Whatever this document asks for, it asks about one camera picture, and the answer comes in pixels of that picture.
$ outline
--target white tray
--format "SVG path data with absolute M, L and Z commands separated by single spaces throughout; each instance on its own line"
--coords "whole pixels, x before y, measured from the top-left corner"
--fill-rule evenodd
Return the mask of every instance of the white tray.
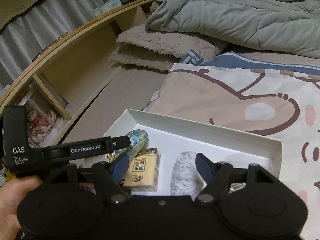
M 123 136 L 135 129 L 148 133 L 148 142 L 144 148 L 157 147 L 161 153 L 158 191 L 134 192 L 136 195 L 170 195 L 172 169 L 182 151 L 203 153 L 213 162 L 226 161 L 236 168 L 247 168 L 250 163 L 258 163 L 279 178 L 281 141 L 131 109 L 127 109 L 104 136 Z M 89 168 L 105 160 L 104 155 L 86 158 L 81 167 Z

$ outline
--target fluffy pillow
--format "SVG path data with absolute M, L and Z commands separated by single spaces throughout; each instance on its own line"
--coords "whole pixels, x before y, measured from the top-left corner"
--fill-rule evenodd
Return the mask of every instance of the fluffy pillow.
M 169 71 L 190 50 L 195 50 L 206 60 L 212 60 L 228 45 L 225 41 L 199 33 L 168 33 L 146 30 L 138 25 L 121 33 L 120 46 L 110 55 L 110 61 L 135 64 Z

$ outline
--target wooden shelf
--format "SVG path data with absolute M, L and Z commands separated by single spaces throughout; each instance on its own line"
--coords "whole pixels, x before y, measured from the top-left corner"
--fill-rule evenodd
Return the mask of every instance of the wooden shelf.
M 116 36 L 106 25 L 72 47 L 43 74 L 52 87 L 69 103 L 74 115 L 89 97 L 110 77 L 114 66 L 108 62 L 116 48 Z
M 4 106 L 12 104 L 35 81 L 46 100 L 64 118 L 54 140 L 50 142 L 57 144 L 86 107 L 119 74 L 119 64 L 108 62 L 109 55 L 117 46 L 116 34 L 110 23 L 116 22 L 118 31 L 119 28 L 126 31 L 144 24 L 147 18 L 141 6 L 150 5 L 153 1 L 138 0 L 115 8 L 50 45 L 0 98 L 0 117 Z M 49 83 L 42 82 L 39 78 L 41 74 Z M 64 108 L 53 94 L 62 96 L 68 105 Z

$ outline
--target curtain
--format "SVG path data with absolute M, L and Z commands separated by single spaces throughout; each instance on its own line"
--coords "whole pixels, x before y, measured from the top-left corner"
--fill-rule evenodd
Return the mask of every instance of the curtain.
M 43 49 L 94 18 L 109 0 L 41 0 L 0 30 L 0 91 Z

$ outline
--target wrapped snack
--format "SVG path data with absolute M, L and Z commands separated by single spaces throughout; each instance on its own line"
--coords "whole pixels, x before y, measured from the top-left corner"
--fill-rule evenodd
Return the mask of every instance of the wrapped snack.
M 133 130 L 126 134 L 130 138 L 131 144 L 130 147 L 116 150 L 113 154 L 106 154 L 106 158 L 109 162 L 112 162 L 120 154 L 126 153 L 129 155 L 130 162 L 137 156 L 140 150 L 145 145 L 148 139 L 148 133 L 144 130 Z

